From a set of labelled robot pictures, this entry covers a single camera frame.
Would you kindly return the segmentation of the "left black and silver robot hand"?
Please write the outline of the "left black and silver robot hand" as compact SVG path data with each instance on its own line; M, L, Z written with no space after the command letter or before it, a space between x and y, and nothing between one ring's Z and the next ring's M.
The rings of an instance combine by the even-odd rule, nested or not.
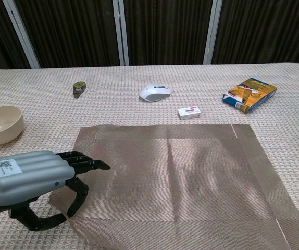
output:
M45 231L64 223L84 203L89 188L79 175L91 170L109 170L101 160L79 152L32 151L0 157L0 213L8 212L30 231ZM30 203L62 187L76 193L67 214L38 217Z

